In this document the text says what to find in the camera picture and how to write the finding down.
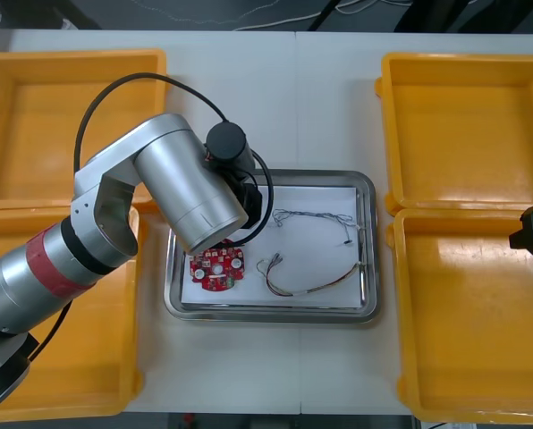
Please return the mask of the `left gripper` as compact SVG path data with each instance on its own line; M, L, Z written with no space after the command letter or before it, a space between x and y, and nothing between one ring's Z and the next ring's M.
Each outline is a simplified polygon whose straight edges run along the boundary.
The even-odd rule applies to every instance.
M250 181L246 181L245 178L245 175L231 175L230 188L248 217L241 228L251 229L261 218L262 194L252 175Z

